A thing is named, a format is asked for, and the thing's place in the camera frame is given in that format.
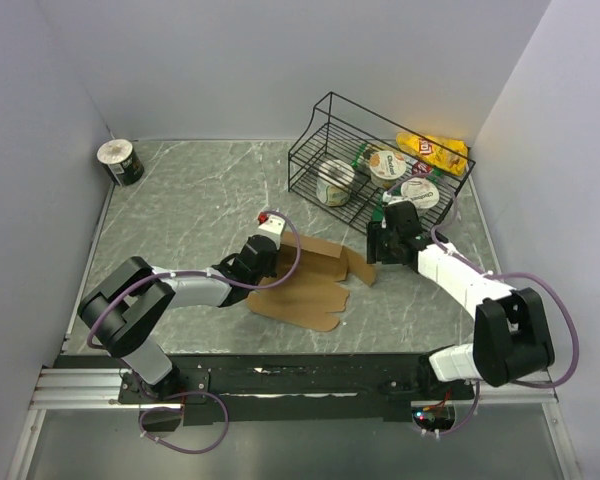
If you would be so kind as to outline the brown cardboard box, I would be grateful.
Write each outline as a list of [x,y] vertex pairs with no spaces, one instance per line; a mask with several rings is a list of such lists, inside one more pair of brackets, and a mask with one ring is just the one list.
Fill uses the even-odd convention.
[[283,234],[276,273],[291,277],[272,289],[249,294],[246,305],[253,313],[306,329],[328,332],[340,323],[338,314],[346,310],[349,291],[342,285],[354,275],[371,287],[376,281],[375,267],[356,251],[330,241],[301,236],[300,262],[291,267],[296,256],[294,235]]

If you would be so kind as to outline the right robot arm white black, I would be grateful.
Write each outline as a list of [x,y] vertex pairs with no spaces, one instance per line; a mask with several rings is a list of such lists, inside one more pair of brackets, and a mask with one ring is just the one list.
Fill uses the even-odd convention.
[[409,267],[444,290],[474,321],[470,343],[424,356],[425,368],[417,374],[424,396],[439,398],[458,380],[499,387],[554,363],[539,293],[516,289],[470,267],[444,236],[425,231],[411,202],[384,202],[382,211],[381,220],[367,225],[367,262]]

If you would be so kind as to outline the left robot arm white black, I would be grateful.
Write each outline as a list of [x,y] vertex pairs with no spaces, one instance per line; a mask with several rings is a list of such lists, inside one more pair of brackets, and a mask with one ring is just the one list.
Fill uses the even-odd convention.
[[257,233],[241,251],[205,270],[170,271],[133,256],[86,295],[78,316],[89,327],[86,343],[131,369],[154,401],[171,399],[181,387],[179,369],[150,338],[168,309],[225,308],[245,300],[275,275],[279,233]]

